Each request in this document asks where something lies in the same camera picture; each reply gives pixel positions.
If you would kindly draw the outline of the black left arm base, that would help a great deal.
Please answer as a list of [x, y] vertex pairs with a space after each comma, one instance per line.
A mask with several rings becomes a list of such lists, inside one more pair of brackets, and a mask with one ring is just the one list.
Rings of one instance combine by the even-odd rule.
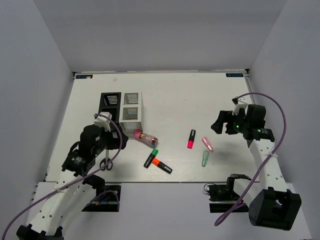
[[83, 212], [117, 213], [120, 210], [122, 186], [120, 184], [105, 185], [96, 191], [96, 198], [87, 204]]

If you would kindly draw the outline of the orange capped black highlighter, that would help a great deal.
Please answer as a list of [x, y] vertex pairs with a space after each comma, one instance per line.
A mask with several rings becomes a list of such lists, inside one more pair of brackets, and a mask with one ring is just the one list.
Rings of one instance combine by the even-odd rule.
[[167, 166], [166, 164], [164, 164], [162, 161], [158, 160], [157, 158], [154, 158], [152, 160], [152, 163], [168, 174], [171, 174], [173, 171], [169, 166]]

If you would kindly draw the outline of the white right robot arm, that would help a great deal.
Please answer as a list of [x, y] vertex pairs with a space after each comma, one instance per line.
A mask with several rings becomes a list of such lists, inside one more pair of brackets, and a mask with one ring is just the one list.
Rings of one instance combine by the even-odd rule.
[[273, 153], [275, 138], [265, 128], [266, 108], [261, 105], [242, 105], [235, 110], [221, 110], [211, 129], [217, 134], [242, 134], [257, 166], [257, 177], [231, 174], [226, 184], [209, 185], [211, 201], [234, 201], [236, 211], [248, 207], [249, 221], [253, 226], [289, 231], [298, 215], [302, 200], [293, 193], [281, 172], [278, 158]]

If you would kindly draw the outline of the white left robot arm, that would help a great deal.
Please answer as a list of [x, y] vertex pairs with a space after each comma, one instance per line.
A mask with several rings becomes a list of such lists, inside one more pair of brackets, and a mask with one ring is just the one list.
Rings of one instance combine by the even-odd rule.
[[106, 181], [97, 172], [107, 169], [112, 159], [105, 157], [98, 169], [96, 158], [110, 150], [117, 152], [126, 147], [128, 137], [121, 127], [108, 123], [88, 125], [80, 134], [62, 164], [59, 179], [53, 192], [42, 197], [43, 206], [27, 224], [21, 225], [16, 235], [20, 240], [62, 240], [71, 223], [88, 205], [109, 198], [118, 197], [115, 190], [106, 188]]

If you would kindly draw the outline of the green capped black highlighter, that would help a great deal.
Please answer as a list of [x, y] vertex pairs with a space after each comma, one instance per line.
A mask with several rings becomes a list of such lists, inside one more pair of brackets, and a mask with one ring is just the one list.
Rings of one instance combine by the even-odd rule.
[[154, 158], [157, 156], [158, 152], [159, 152], [159, 150], [157, 148], [154, 148], [152, 150], [152, 152], [150, 153], [150, 155], [146, 159], [145, 163], [143, 164], [144, 168], [146, 168], [146, 169], [149, 168], [149, 166], [153, 162]]

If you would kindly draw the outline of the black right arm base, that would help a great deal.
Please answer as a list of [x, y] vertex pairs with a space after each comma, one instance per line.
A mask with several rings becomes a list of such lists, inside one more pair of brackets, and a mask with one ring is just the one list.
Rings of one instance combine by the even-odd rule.
[[228, 211], [240, 197], [227, 184], [210, 182], [203, 186], [203, 192], [208, 195], [210, 213]]

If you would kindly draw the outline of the pink capped black highlighter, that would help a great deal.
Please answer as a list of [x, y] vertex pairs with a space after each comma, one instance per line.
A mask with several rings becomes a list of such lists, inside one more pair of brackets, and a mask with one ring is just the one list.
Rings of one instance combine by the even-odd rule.
[[187, 143], [187, 148], [188, 149], [192, 149], [193, 148], [194, 141], [195, 141], [195, 135], [196, 135], [196, 130], [192, 129], [190, 131], [190, 135], [189, 135], [189, 139], [188, 139], [188, 143]]

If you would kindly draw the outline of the pink translucent tube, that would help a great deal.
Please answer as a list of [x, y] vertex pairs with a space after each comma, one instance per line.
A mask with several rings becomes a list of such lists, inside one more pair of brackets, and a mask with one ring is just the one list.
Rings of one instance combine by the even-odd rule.
[[210, 152], [210, 153], [213, 153], [214, 152], [214, 148], [213, 146], [211, 145], [210, 141], [208, 140], [207, 137], [203, 137], [201, 139], [202, 143], [205, 145], [205, 147], [207, 148], [207, 150]]

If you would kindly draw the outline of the pink capped clear tube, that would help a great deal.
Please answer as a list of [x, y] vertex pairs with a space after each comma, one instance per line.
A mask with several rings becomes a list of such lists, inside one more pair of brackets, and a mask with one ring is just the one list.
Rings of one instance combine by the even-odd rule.
[[151, 148], [155, 148], [158, 145], [158, 138], [157, 137], [150, 135], [148, 133], [145, 133], [140, 129], [136, 129], [134, 131], [133, 137], [136, 140], [144, 143], [145, 145], [147, 145]]

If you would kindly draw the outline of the black handled scissors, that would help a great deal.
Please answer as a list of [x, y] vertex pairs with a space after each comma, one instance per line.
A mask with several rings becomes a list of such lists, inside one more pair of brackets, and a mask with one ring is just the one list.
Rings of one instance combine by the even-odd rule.
[[105, 158], [103, 158], [101, 161], [100, 161], [100, 164], [99, 164], [99, 168], [101, 171], [110, 171], [113, 167], [113, 163], [111, 162], [111, 159], [109, 158], [109, 150], [105, 150]]

